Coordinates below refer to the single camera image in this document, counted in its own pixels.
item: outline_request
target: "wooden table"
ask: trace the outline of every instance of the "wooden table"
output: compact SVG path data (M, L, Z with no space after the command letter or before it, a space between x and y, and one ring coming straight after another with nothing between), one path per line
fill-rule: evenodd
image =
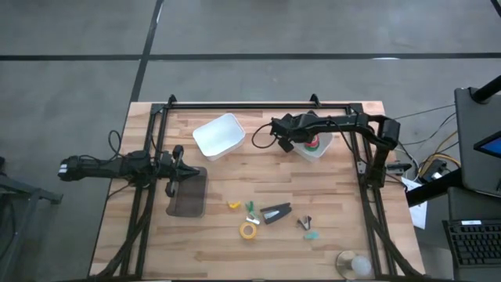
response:
M142 149L150 106L131 105L122 153ZM382 102L364 102L363 107L368 114L384 114ZM198 149L192 133L226 112L235 114L244 127L245 142L211 162ZM207 168L205 216L166 215L170 201L164 192L167 181L159 181L143 279L341 279L334 266L341 251L353 250L369 257L353 156L339 133L334 133L331 147L317 163L295 152L286 154L278 145L262 150L251 144L251 135L260 125L285 113L304 111L169 110L163 149L171 151L181 144L187 165ZM344 114L342 110L316 113ZM269 129L256 138L260 144L270 140ZM124 184L124 180L114 180L110 192ZM381 193L391 239L413 267L424 273L403 188L387 182ZM132 188L124 190L107 202L91 274L103 269L124 242L133 194ZM290 202L292 212L269 226L262 223L253 240L244 240L238 228L245 220L245 208L232 210L227 201L254 201L257 209ZM319 232L318 240L303 239L305 231L296 221L304 215L313 218L312 230ZM379 249L384 264L384 252Z

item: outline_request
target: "computer monitor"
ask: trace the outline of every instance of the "computer monitor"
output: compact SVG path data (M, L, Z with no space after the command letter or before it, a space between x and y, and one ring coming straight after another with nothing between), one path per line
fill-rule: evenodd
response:
M474 149L501 158L501 131L475 143Z

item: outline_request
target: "white plastic container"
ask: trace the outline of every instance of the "white plastic container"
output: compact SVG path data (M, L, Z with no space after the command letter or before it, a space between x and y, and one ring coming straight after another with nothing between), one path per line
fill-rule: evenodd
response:
M202 154L215 161L241 146L245 131L233 114L223 114L195 129L193 138Z
M317 161L323 154L325 154L330 144L332 143L332 140L334 139L332 133L319 133L318 136L320 139L320 144L317 150L308 151L306 150L304 143L292 142L292 145L294 145L294 151L310 162Z

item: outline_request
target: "yellow tape roll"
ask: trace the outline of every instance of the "yellow tape roll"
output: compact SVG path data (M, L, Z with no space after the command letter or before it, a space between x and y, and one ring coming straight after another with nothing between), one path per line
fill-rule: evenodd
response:
M245 232L243 231L245 229L245 227L247 227L247 226L250 226L252 228L252 233L251 234L245 234ZM250 239L256 237L256 233L258 233L258 229L256 228L256 225L253 224L253 223L244 222L240 226L240 236L243 239L250 240Z

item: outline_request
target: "gray floor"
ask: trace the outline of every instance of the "gray floor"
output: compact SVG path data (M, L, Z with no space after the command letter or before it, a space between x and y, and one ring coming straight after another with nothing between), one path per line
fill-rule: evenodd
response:
M0 55L141 54L154 4L3 0ZM152 53L499 52L499 25L488 0L166 0ZM124 125L138 65L0 62L6 170L64 193L59 207L39 208L15 280L86 275L109 181L62 183L56 169L71 154L111 155L106 136ZM317 93L383 100L397 117L450 104L454 88L483 85L499 70L501 60L149 62L139 100L305 100ZM401 141L428 137L452 112L402 119ZM423 160L454 130L451 123L409 151ZM459 157L457 149L449 153ZM418 239L427 272L451 277L449 253L422 232Z

